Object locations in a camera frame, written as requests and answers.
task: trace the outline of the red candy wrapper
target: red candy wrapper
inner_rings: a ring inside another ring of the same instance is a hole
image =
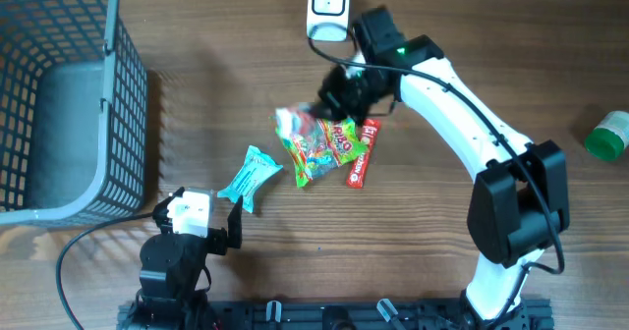
[[[367,152],[358,156],[354,161],[352,170],[349,177],[347,177],[347,186],[354,189],[362,189],[365,183],[365,174],[367,173],[367,165],[370,162],[370,155],[372,155],[373,144],[375,143],[375,137],[380,130],[381,123],[379,120],[366,119],[363,124],[363,135],[361,136],[361,142],[368,145]]]

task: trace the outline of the blue candy wrapper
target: blue candy wrapper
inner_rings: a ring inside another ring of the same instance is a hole
[[[273,158],[250,145],[243,168],[229,186],[218,192],[217,196],[228,197],[234,203],[242,196],[243,208],[249,213],[254,213],[254,193],[280,169],[282,166],[276,164]]]

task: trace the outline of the wood grain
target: wood grain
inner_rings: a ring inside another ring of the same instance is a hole
[[[352,0],[385,4],[408,36],[426,33],[497,115],[566,152],[572,225],[567,270],[533,272],[525,294],[551,298],[558,329],[622,329],[629,321],[629,157],[592,157],[585,135],[629,109],[627,0]],[[248,145],[286,171],[244,216],[243,249],[209,257],[213,300],[396,300],[457,297],[478,252],[465,224],[472,185],[434,130],[400,107],[384,120],[366,188],[347,167],[295,188],[273,108],[315,98],[329,65],[305,42],[306,0],[121,0],[149,69],[149,196],[180,186],[222,189]],[[347,53],[349,46],[327,47]],[[213,223],[225,224],[220,201]],[[79,230],[0,227],[0,327],[69,329],[54,264]],[[64,263],[72,308],[87,329],[110,329],[139,287],[150,221],[95,233]],[[552,252],[543,261],[554,263]]]

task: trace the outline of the blue-gray basket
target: blue-gray basket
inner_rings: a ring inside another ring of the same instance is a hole
[[[0,0],[0,89],[0,224],[139,209],[146,70],[118,0]]]

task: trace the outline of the white bottle with green cap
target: white bottle with green cap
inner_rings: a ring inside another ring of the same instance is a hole
[[[596,158],[612,161],[629,146],[629,113],[614,111],[586,138],[586,148]]]

